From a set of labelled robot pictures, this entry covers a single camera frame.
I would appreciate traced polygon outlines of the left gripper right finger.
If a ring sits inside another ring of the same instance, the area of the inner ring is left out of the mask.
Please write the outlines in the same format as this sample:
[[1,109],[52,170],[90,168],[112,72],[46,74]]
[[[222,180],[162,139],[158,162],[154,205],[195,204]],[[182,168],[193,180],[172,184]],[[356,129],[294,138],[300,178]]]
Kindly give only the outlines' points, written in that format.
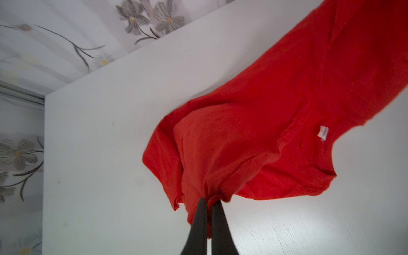
[[220,200],[211,209],[211,231],[212,255],[239,255]]

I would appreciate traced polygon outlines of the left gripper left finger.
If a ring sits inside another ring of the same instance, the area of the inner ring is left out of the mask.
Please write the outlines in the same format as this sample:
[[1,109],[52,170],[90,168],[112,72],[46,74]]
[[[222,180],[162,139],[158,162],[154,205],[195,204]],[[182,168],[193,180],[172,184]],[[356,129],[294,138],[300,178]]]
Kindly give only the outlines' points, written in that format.
[[205,198],[199,200],[196,213],[191,224],[189,236],[181,255],[206,255],[207,254],[207,231],[208,231],[208,208]]

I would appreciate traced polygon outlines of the red t-shirt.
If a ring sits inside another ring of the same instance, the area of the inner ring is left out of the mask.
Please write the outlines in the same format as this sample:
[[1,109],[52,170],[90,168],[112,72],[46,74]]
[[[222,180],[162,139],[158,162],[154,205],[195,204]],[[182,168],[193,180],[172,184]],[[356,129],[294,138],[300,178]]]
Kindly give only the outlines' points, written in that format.
[[235,78],[172,111],[143,153],[192,222],[233,195],[317,196],[335,141],[408,84],[407,1],[324,1]]

